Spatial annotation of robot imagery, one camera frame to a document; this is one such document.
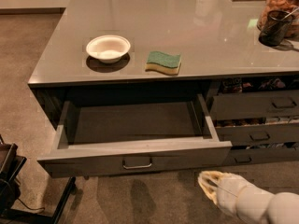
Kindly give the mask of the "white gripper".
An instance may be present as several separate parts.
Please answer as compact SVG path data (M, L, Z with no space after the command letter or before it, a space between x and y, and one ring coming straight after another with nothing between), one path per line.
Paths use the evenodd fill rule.
M198 176L198 182L204 187L209 200L229 216L235 216L237 199L240 192L249 185L241 175L222 173L219 171L203 171Z

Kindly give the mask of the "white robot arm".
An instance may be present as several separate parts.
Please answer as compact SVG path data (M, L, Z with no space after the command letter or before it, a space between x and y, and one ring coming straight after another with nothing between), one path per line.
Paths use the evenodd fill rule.
M246 224L299 224L299 195L273 194L241 175L203 171L198 183L205 195L224 214Z

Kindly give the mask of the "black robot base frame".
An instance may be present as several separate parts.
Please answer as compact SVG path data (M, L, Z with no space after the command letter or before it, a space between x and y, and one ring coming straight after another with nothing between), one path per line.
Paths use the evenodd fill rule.
M59 224L76 178L70 177L52 216L42 215L43 208L31 208L21 200L17 176L27 159L17 154L15 143L6 143L0 135L0 224Z

